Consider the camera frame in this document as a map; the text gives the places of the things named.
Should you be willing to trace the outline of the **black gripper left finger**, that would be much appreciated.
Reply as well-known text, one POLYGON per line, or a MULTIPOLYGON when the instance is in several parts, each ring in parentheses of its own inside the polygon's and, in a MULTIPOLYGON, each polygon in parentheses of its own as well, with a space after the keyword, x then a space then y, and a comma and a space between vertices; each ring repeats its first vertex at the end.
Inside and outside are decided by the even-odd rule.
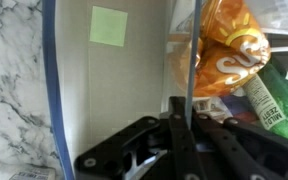
POLYGON ((153 157, 157 161, 140 180, 205 180, 185 101, 170 97, 169 110, 160 119, 144 116, 79 155, 76 180, 127 180, 153 157))

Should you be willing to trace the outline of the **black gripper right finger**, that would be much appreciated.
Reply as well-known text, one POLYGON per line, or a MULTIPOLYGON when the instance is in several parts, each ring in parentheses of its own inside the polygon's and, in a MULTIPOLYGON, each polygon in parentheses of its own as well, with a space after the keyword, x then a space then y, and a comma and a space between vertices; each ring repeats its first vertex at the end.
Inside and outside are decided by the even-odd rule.
POLYGON ((238 118, 219 123, 196 110, 191 125, 198 151, 214 156, 224 178, 288 180, 288 138, 238 118))

